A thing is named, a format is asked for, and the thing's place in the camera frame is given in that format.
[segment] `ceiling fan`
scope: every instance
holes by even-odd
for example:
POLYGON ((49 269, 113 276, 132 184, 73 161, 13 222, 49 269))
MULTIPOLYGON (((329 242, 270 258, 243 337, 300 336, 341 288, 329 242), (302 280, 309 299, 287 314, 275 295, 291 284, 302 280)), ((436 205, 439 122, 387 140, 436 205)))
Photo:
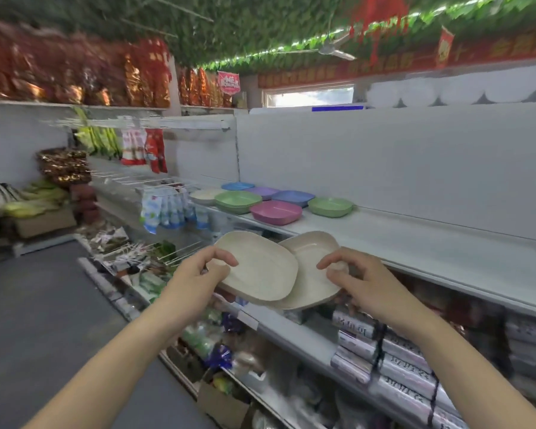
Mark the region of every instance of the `ceiling fan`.
POLYGON ((319 52, 323 55, 335 55, 336 57, 343 58, 345 60, 355 60, 356 57, 348 54, 347 52, 340 51, 338 48, 351 39, 352 34, 347 32, 346 34, 338 37, 337 39, 331 40, 329 36, 323 42, 323 45, 320 49, 298 49, 296 51, 276 51, 272 54, 294 54, 299 52, 319 52))

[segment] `gray floor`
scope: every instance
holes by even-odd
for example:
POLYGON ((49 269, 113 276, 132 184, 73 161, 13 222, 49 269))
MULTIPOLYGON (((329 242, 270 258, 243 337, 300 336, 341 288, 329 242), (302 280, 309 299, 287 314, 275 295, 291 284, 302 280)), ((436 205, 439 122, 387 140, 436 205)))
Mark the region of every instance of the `gray floor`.
MULTIPOLYGON (((0 263, 0 429, 31 418, 126 324, 79 268, 68 243, 0 263)), ((116 429, 216 426, 156 360, 116 429)))

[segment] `person's left hand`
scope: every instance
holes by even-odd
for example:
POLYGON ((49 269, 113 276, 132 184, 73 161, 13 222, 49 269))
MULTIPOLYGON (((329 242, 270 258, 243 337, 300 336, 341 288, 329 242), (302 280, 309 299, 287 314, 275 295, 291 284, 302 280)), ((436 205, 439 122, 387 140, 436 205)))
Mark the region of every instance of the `person's left hand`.
POLYGON ((184 328, 205 309, 216 285, 230 273, 230 266, 237 265, 238 261, 231 253, 215 246, 196 252, 183 260, 150 309, 158 311, 162 322, 171 322, 172 329, 184 328), (201 275, 212 259, 223 260, 227 265, 210 264, 208 272, 201 275))

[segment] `blue plate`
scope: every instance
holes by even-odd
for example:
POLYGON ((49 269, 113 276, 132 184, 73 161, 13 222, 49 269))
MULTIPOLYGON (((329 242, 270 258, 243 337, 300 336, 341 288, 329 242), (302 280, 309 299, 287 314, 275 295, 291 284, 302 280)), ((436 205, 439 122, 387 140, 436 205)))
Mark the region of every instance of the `blue plate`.
POLYGON ((228 191, 242 191, 248 188, 254 188, 254 184, 247 184, 245 182, 230 182, 229 184, 222 185, 221 188, 228 191))
POLYGON ((307 202, 315 197, 314 194, 304 193, 303 191, 280 191, 272 195, 272 200, 280 200, 283 202, 293 203, 294 205, 305 208, 307 202))

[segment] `person's right hand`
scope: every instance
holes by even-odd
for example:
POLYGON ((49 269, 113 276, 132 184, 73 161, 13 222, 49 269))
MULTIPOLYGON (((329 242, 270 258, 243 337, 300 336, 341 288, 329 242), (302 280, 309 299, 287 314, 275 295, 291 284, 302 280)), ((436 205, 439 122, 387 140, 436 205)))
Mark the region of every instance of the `person's right hand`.
POLYGON ((342 260, 359 269, 362 279, 328 268, 329 280, 348 291, 362 310, 372 317, 410 337, 418 325, 428 322, 433 316, 377 257, 342 247, 325 256, 317 268, 324 269, 342 260))

